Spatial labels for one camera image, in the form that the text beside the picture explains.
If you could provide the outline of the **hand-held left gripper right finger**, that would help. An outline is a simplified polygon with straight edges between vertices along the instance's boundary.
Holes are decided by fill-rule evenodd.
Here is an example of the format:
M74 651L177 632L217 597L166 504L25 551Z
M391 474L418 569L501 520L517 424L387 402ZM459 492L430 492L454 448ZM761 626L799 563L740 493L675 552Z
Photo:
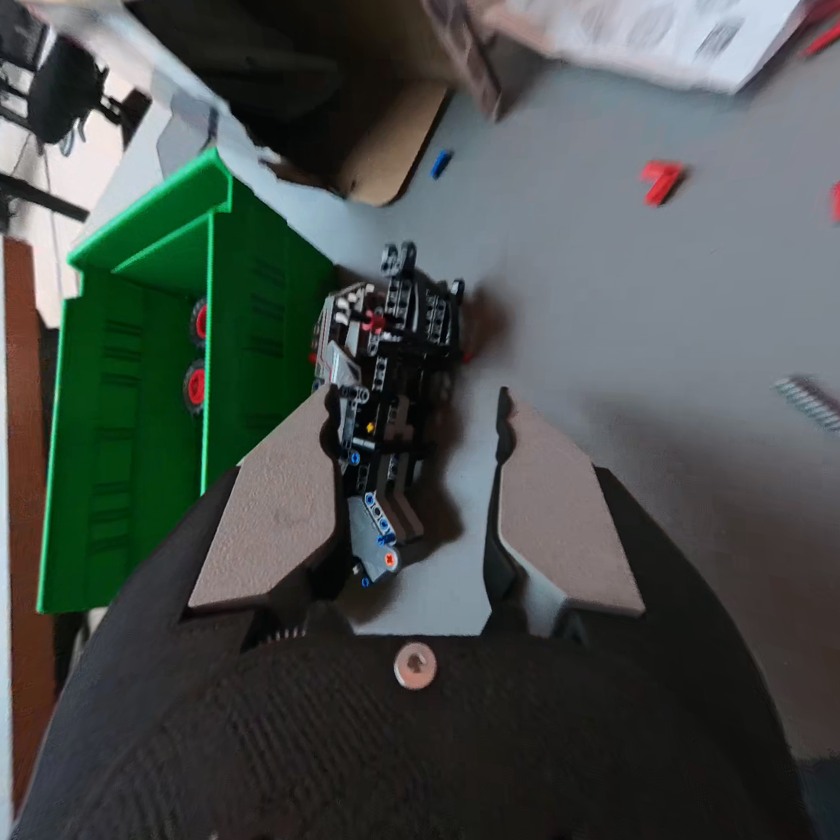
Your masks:
M643 618L644 600L594 460L528 402L498 390L482 580L490 612L552 636L568 616Z

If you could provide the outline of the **black office chair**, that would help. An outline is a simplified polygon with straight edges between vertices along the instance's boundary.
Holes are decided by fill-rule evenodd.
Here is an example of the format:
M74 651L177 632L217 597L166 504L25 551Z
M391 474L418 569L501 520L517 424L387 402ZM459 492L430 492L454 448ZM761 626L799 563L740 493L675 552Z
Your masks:
M109 69L68 36L48 36L21 4L0 4L3 97L17 97L28 115L3 104L3 120L36 137L39 150L59 147L68 157L74 141L85 141L90 115L101 115L123 132L123 150L133 141L152 97L131 90L117 101L105 96Z

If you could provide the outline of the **green plastic bin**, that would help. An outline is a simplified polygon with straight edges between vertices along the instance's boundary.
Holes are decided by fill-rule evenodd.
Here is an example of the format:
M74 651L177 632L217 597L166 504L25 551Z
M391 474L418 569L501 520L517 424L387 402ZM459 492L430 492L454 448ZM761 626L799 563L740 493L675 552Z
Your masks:
M197 154L68 256L39 612L105 607L201 493L310 399L334 264ZM209 303L205 348L190 313ZM205 361L205 403L182 379Z

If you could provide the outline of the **black grey lego model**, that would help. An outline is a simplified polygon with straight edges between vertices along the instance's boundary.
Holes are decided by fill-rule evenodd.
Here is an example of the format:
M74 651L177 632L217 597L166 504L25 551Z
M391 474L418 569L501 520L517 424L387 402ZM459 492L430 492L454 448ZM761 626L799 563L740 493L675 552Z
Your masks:
M434 383L463 361L463 280L418 269L415 241L381 250L381 286L324 296L312 330L312 390L339 393L339 470L349 512L352 576L362 588L400 569L426 529L406 500L430 441Z

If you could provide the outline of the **printed paper bag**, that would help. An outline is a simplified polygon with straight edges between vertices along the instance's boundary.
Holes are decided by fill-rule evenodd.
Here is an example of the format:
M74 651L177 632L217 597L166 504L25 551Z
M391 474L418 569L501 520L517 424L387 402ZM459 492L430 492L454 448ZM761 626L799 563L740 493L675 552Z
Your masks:
M547 61L734 96L804 21L803 0L505 0L479 21Z

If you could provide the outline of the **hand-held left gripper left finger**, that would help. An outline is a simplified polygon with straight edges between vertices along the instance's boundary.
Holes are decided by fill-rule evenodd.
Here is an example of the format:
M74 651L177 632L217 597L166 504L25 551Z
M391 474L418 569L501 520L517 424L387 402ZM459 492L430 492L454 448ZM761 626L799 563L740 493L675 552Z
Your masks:
M238 463L186 611L307 611L342 539L339 390L324 384Z

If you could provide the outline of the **lego spring shock absorber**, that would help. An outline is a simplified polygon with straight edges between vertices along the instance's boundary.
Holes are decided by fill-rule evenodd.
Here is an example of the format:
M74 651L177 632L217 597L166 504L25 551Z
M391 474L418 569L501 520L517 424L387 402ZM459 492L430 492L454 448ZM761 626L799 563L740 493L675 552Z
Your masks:
M840 402L815 379L804 374L792 374L773 383L773 390L780 393L799 416L804 416L827 435L840 435Z

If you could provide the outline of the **black lego set box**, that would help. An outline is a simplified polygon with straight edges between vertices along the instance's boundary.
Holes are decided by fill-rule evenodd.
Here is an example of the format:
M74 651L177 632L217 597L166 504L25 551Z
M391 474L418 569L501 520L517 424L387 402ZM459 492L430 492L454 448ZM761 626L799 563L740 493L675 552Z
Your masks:
M345 202L398 202L454 90L498 120L501 80L475 4L150 0L125 4L220 96L269 169Z

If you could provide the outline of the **red lego connector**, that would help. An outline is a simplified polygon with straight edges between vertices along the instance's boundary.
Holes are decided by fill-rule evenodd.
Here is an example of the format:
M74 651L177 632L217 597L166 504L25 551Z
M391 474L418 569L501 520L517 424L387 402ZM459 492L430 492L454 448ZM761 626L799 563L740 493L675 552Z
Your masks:
M686 165L671 161L647 161L639 183L651 184L644 192L644 207L663 207L671 192L683 184Z

